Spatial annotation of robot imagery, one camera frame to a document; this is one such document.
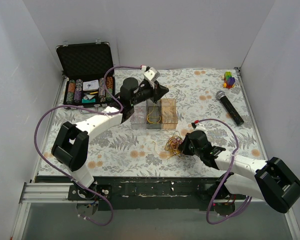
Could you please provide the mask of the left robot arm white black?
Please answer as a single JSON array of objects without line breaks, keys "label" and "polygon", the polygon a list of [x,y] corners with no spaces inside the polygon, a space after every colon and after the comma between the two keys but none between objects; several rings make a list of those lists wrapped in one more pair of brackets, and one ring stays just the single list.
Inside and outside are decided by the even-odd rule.
[{"label": "left robot arm white black", "polygon": [[74,179],[80,197],[91,200],[97,193],[94,177],[86,166],[89,141],[127,121],[135,112],[135,105],[147,100],[156,103],[168,92],[169,88],[157,80],[138,82],[136,78],[129,77],[123,81],[116,95],[118,101],[112,102],[101,114],[78,123],[67,121],[61,125],[51,153]]}]

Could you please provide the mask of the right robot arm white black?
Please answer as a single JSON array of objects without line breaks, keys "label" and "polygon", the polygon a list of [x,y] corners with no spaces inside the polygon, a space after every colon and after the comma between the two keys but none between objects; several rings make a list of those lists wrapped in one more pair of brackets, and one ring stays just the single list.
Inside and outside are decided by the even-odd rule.
[{"label": "right robot arm white black", "polygon": [[263,160],[235,155],[213,146],[202,130],[188,133],[179,150],[184,155],[197,156],[210,168],[229,171],[226,180],[216,186],[222,199],[245,195],[263,200],[285,214],[300,198],[300,180],[278,157]]}]

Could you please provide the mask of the smoky grey plastic box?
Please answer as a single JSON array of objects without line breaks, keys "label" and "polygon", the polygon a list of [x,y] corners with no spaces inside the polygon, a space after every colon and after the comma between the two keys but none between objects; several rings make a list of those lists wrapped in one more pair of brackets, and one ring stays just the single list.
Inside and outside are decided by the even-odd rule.
[{"label": "smoky grey plastic box", "polygon": [[146,101],[146,129],[159,130],[162,128],[162,106],[161,102],[153,103]]}]

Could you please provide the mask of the amber plastic box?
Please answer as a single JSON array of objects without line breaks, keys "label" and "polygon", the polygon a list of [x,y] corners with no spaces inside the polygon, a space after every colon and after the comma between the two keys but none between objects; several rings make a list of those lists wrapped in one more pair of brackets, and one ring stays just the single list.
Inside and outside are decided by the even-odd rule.
[{"label": "amber plastic box", "polygon": [[175,98],[161,100],[161,122],[165,130],[175,130],[178,125],[177,106]]}]

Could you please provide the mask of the clear plastic box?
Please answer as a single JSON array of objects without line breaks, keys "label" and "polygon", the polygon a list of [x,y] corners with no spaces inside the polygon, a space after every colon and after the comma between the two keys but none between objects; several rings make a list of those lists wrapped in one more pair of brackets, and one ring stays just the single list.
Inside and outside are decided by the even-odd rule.
[{"label": "clear plastic box", "polygon": [[145,130],[147,127],[147,105],[140,103],[134,107],[134,113],[130,117],[133,130]]}]

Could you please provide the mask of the floral patterned table mat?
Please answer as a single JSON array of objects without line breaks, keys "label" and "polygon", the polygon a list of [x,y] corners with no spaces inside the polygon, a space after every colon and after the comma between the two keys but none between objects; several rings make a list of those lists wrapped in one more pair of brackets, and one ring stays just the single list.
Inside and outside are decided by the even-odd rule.
[{"label": "floral patterned table mat", "polygon": [[244,120],[237,126],[216,93],[223,88],[223,69],[161,70],[159,82],[168,87],[166,99],[176,99],[178,124],[173,130],[134,130],[130,118],[96,138],[88,147],[86,166],[93,176],[106,177],[218,177],[195,156],[176,156],[165,150],[174,134],[184,137],[191,123],[203,120],[208,140],[215,146],[253,159],[265,159],[263,146],[247,103],[239,74],[232,70],[234,87],[226,89],[230,102]]}]

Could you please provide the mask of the white playing card deck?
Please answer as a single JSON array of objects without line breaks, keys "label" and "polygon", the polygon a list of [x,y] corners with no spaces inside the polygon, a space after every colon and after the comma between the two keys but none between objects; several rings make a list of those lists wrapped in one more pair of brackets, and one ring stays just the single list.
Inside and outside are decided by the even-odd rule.
[{"label": "white playing card deck", "polygon": [[82,90],[85,92],[96,91],[99,89],[99,80],[91,80],[91,81],[84,81],[82,83]]}]

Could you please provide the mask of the black handheld microphone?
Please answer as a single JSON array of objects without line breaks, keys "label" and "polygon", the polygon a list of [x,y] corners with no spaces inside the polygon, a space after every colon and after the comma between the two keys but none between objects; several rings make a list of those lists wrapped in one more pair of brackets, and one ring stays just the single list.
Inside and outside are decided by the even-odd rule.
[{"label": "black handheld microphone", "polygon": [[232,105],[228,97],[226,96],[225,92],[220,90],[216,93],[216,98],[221,102],[221,104],[224,106],[228,114],[231,116],[233,121],[237,126],[243,125],[245,122],[240,116],[240,114],[237,112],[235,107]]}]

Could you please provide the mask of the black poker chip case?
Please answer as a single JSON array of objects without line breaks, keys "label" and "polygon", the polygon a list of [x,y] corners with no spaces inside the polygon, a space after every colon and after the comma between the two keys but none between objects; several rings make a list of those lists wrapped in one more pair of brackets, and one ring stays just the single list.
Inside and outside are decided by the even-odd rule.
[{"label": "black poker chip case", "polygon": [[64,105],[92,108],[106,107],[114,102],[103,86],[93,97],[87,97],[88,91],[83,88],[76,90],[79,86],[78,80],[83,83],[99,81],[114,66],[108,42],[58,45],[56,53],[66,78]]}]

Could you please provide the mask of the colourful toy block train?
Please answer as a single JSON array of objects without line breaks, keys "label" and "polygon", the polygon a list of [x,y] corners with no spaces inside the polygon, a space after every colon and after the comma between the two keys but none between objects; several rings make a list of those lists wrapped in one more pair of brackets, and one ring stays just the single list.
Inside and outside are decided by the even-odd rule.
[{"label": "colourful toy block train", "polygon": [[222,87],[225,89],[231,89],[235,86],[236,79],[232,76],[230,71],[226,71],[222,76],[221,79],[223,80]]}]

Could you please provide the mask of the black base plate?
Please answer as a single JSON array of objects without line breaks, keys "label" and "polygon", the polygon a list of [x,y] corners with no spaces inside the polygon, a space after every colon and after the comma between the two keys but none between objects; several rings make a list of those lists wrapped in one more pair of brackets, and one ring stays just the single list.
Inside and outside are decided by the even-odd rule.
[{"label": "black base plate", "polygon": [[95,177],[94,190],[114,210],[206,211],[216,177]]}]

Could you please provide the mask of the aluminium frame rail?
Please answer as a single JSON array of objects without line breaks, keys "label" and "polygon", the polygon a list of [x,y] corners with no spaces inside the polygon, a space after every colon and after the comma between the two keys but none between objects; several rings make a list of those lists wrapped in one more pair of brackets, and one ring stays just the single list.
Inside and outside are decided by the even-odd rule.
[{"label": "aluminium frame rail", "polygon": [[85,200],[64,177],[25,183],[11,238],[13,240],[300,240],[292,210],[279,213],[254,198],[239,215],[245,198],[217,199],[198,209],[115,210],[110,203]]}]

